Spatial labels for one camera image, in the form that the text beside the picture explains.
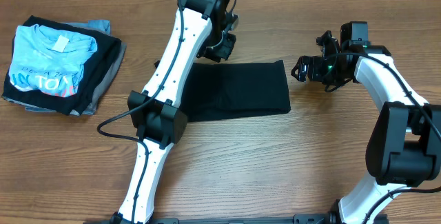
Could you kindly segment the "black t-shirt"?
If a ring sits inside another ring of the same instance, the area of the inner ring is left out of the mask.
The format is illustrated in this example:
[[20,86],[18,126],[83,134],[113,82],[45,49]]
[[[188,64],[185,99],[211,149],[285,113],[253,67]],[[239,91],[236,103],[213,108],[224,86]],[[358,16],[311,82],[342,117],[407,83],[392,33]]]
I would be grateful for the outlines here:
[[291,106],[284,63],[194,63],[180,110],[189,122],[286,114]]

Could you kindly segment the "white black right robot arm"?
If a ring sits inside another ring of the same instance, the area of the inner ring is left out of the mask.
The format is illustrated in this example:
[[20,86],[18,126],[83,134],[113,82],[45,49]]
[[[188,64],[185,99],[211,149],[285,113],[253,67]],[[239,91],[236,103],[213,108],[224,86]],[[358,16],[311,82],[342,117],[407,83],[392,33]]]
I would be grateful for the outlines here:
[[294,223],[388,223],[382,210],[404,193],[421,189],[440,173],[440,106],[415,92],[383,45],[369,40],[365,21],[350,21],[340,38],[326,31],[316,39],[322,54],[301,56],[291,71],[300,82],[317,81],[333,92],[353,81],[365,87],[379,116],[365,153],[367,172],[326,214],[296,214]]

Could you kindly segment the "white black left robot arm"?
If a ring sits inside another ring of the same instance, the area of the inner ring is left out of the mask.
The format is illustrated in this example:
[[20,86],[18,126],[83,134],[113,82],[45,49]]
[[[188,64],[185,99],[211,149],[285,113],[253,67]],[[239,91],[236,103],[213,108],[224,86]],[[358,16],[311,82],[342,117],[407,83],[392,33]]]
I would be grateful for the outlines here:
[[174,29],[154,75],[141,92],[127,100],[136,128],[136,161],[125,199],[110,223],[149,223],[167,155],[179,142],[187,116],[179,109],[185,82],[194,60],[228,59],[238,23],[231,0],[177,0]]

